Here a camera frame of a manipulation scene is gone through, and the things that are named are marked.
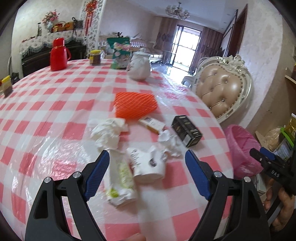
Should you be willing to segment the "right hand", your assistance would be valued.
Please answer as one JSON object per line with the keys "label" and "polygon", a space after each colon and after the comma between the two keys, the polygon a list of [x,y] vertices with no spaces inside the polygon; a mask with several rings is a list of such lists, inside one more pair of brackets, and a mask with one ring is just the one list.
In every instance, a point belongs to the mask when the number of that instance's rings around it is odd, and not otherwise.
{"label": "right hand", "polygon": [[272,229],[279,232],[285,228],[295,209],[295,196],[289,196],[283,188],[278,192],[281,209],[272,223]]}

